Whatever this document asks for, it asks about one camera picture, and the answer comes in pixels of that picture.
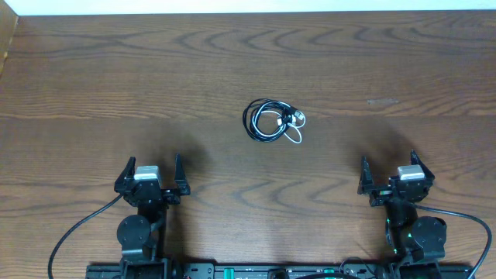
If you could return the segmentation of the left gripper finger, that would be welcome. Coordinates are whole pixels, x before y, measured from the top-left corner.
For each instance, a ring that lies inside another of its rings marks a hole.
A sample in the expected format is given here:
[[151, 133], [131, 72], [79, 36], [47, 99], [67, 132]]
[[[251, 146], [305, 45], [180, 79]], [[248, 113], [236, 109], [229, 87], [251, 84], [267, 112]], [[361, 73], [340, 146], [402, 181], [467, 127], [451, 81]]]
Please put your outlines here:
[[136, 158], [130, 157], [121, 174], [117, 177], [114, 183], [114, 191], [116, 193], [124, 193], [134, 180], [136, 166]]
[[179, 153], [177, 153], [175, 157], [174, 183], [177, 185], [179, 195], [191, 194], [191, 187], [186, 178], [181, 161], [181, 155]]

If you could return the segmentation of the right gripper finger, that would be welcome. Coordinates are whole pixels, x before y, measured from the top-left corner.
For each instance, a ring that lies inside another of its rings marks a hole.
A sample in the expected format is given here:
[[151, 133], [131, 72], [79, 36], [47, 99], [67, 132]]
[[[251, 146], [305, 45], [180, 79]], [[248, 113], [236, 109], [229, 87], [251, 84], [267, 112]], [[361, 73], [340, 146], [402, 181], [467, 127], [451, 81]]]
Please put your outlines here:
[[367, 162], [367, 158], [365, 156], [362, 156], [360, 181], [357, 189], [357, 194], [366, 195], [366, 194], [370, 194], [373, 190], [374, 190], [374, 179], [370, 170], [370, 165]]
[[430, 181], [435, 180], [435, 175], [431, 172], [430, 169], [427, 168], [426, 165], [421, 161], [419, 155], [415, 152], [415, 150], [410, 151], [410, 161], [411, 165], [419, 165], [425, 175], [425, 178]]

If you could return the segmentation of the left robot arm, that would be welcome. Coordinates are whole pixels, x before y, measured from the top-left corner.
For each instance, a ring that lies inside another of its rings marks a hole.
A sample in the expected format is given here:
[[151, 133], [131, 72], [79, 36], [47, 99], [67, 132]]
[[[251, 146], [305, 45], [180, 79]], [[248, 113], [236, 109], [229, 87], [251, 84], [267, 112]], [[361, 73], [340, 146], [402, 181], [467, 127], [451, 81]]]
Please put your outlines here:
[[124, 218], [116, 237], [122, 246], [121, 278], [182, 278], [183, 267], [177, 260], [160, 255], [167, 210], [190, 195], [181, 156], [175, 156], [174, 187], [163, 188], [158, 166], [136, 166], [130, 157], [114, 184], [114, 191], [137, 208], [135, 215]]

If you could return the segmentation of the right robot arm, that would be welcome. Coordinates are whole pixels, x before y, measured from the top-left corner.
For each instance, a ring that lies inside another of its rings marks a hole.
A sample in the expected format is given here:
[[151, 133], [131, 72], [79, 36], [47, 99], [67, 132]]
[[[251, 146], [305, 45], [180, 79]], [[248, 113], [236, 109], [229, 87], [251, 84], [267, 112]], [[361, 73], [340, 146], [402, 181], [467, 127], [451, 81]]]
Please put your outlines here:
[[379, 278], [440, 278], [438, 260], [445, 256], [446, 222], [418, 216], [416, 205], [427, 197], [435, 175], [410, 152], [411, 163], [398, 167], [386, 184], [377, 184], [367, 162], [361, 159], [359, 195], [367, 195], [372, 207], [383, 206], [387, 214], [385, 236], [396, 256], [377, 268]]

